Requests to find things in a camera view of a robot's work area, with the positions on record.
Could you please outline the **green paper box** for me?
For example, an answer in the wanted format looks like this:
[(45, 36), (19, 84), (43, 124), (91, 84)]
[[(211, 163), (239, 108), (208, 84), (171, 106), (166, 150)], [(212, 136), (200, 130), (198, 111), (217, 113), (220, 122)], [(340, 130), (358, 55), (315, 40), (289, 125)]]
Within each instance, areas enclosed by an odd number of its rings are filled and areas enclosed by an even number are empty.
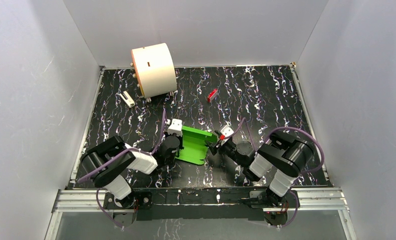
[(205, 146), (205, 139), (211, 132), (183, 126), (182, 127), (183, 149), (177, 160), (201, 166), (205, 163), (208, 148)]

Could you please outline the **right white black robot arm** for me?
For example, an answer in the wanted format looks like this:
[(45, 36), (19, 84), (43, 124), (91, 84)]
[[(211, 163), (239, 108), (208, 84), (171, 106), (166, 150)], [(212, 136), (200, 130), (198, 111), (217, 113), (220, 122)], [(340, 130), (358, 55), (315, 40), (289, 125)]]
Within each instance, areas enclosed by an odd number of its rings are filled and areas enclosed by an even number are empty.
[(268, 142), (258, 149), (249, 141), (234, 143), (219, 131), (216, 141), (206, 140), (205, 146), (211, 154), (227, 156), (240, 165), (245, 177), (253, 182), (275, 167), (277, 171), (266, 190), (268, 203), (274, 207), (286, 202), (288, 191), (317, 153), (309, 141), (279, 131), (270, 134)]

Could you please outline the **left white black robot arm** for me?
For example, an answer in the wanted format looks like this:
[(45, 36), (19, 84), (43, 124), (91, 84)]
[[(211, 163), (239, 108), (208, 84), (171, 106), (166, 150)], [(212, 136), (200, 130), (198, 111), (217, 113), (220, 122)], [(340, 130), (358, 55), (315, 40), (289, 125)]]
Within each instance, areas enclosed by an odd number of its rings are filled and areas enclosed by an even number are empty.
[(121, 175), (126, 169), (150, 175), (158, 167), (168, 165), (180, 155), (183, 137), (177, 133), (163, 133), (161, 142), (151, 152), (142, 151), (125, 143), (116, 135), (87, 150), (80, 158), (86, 175), (77, 180), (83, 183), (91, 180), (99, 189), (110, 192), (123, 208), (133, 206), (135, 194)]

